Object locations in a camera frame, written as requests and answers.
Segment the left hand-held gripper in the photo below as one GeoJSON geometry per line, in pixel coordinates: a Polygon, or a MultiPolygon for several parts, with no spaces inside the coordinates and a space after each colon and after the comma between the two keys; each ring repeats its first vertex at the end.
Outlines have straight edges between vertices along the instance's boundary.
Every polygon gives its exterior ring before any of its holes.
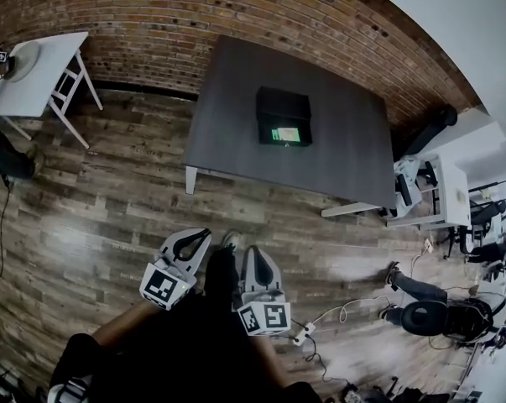
{"type": "Polygon", "coordinates": [[[211,244],[211,231],[190,228],[172,233],[144,272],[140,295],[171,310],[196,285],[196,272],[211,244]]]}

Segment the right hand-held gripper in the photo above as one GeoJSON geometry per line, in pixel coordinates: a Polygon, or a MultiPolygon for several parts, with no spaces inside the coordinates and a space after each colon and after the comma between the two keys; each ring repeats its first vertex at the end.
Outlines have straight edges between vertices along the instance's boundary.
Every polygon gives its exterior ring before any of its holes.
{"type": "Polygon", "coordinates": [[[279,267],[256,245],[245,251],[235,307],[248,336],[290,330],[290,303],[285,298],[279,267]]]}

